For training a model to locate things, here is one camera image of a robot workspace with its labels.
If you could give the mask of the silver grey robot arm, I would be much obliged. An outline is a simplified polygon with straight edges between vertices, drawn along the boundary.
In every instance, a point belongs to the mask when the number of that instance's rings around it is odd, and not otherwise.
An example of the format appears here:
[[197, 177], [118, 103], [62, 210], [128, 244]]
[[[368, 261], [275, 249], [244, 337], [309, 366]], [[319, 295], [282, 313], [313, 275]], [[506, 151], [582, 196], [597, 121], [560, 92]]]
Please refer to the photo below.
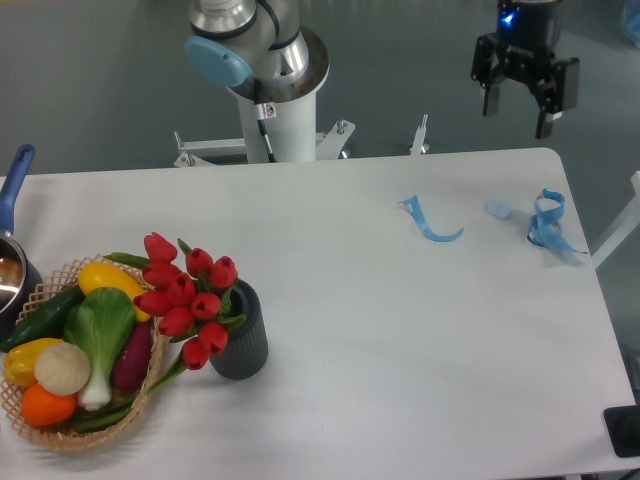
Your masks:
[[[500, 1], [494, 32], [477, 38], [470, 76], [483, 93], [483, 113], [498, 109], [499, 86], [527, 87], [539, 107], [542, 139], [576, 106], [580, 62], [559, 59], [561, 1]], [[300, 23], [296, 1], [193, 1], [185, 53], [209, 81], [251, 104], [273, 105], [314, 93], [329, 71], [322, 40]]]

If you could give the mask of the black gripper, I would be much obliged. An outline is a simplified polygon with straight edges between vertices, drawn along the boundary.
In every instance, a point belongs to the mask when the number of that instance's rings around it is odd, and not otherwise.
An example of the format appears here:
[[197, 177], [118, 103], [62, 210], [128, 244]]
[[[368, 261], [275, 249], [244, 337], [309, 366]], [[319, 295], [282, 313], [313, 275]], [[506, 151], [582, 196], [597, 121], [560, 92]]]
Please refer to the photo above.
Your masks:
[[556, 59], [563, 1], [499, 1], [495, 34], [476, 40], [471, 78], [483, 95], [482, 115], [498, 111], [500, 84], [513, 79], [534, 85], [539, 106], [536, 139], [551, 135], [553, 123], [578, 100], [580, 60]]

